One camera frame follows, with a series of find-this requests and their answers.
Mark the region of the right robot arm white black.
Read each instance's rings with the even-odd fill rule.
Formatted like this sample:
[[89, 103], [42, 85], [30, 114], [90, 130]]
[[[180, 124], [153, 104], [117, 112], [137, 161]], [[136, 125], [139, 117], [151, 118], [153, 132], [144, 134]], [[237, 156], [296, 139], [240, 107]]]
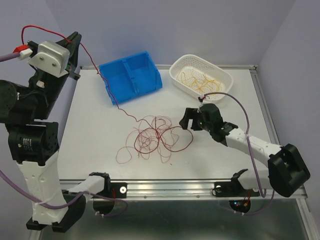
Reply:
[[281, 146], [249, 136], [237, 125], [224, 121], [213, 103], [186, 108], [179, 125], [184, 130], [207, 131], [214, 141], [265, 165], [261, 171], [242, 169], [232, 176], [230, 183], [218, 183], [216, 196], [237, 197], [247, 190], [270, 189], [288, 198], [311, 177], [297, 147], [289, 143]]

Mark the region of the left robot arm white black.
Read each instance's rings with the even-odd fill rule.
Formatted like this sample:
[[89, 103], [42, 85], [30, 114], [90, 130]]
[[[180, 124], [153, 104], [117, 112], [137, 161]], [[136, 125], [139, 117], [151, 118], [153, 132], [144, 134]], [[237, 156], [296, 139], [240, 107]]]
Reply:
[[78, 32], [58, 42], [29, 42], [16, 48], [14, 57], [28, 59], [35, 73], [28, 86], [0, 82], [0, 121], [8, 131], [8, 146], [27, 184], [23, 193], [31, 200], [29, 230], [47, 226], [64, 233], [83, 215], [92, 197], [111, 193], [107, 173], [93, 172], [78, 186], [62, 190], [58, 176], [57, 122], [48, 117], [68, 78], [79, 79], [78, 65], [82, 36]]

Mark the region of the white perforated plastic basket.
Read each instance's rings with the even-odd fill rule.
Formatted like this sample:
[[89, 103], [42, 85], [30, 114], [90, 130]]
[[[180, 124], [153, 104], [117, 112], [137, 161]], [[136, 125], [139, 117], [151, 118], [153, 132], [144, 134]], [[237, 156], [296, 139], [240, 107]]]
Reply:
[[217, 103], [224, 98], [223, 93], [228, 93], [234, 84], [233, 77], [222, 68], [193, 54], [180, 57], [169, 68], [169, 75], [173, 85], [198, 98], [207, 93], [208, 103]]

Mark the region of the blue plastic divided bin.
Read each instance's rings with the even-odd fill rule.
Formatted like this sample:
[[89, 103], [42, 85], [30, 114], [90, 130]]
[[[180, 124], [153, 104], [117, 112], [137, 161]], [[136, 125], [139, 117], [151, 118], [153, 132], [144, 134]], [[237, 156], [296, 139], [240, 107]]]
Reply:
[[113, 105], [119, 105], [163, 87], [162, 78], [147, 51], [98, 66]]

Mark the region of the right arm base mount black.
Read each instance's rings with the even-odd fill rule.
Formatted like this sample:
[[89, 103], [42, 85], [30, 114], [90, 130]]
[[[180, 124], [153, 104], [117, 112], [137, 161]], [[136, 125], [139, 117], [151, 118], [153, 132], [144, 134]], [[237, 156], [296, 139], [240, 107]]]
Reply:
[[217, 198], [227, 197], [259, 197], [260, 193], [255, 192], [252, 188], [245, 189], [239, 182], [239, 177], [246, 173], [248, 169], [242, 169], [233, 174], [230, 181], [216, 181], [211, 190], [211, 194]]

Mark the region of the aluminium front rail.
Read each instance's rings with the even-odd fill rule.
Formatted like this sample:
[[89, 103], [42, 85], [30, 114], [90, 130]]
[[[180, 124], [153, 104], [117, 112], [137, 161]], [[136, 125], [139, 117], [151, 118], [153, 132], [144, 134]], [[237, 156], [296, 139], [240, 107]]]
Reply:
[[[62, 189], [77, 186], [80, 180], [60, 180]], [[192, 180], [111, 180], [112, 184], [126, 183], [126, 201], [200, 201], [200, 200], [233, 200], [242, 197], [215, 197], [212, 189], [219, 179]], [[304, 187], [299, 188], [291, 197], [285, 198], [275, 193], [275, 199], [306, 199]]]

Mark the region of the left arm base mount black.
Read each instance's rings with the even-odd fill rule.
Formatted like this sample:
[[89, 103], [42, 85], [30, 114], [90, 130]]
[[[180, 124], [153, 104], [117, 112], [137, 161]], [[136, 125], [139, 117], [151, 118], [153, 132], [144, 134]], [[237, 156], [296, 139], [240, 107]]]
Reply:
[[124, 181], [114, 181], [106, 172], [92, 172], [84, 181], [89, 186], [87, 191], [108, 198], [125, 199], [127, 197], [128, 184]]

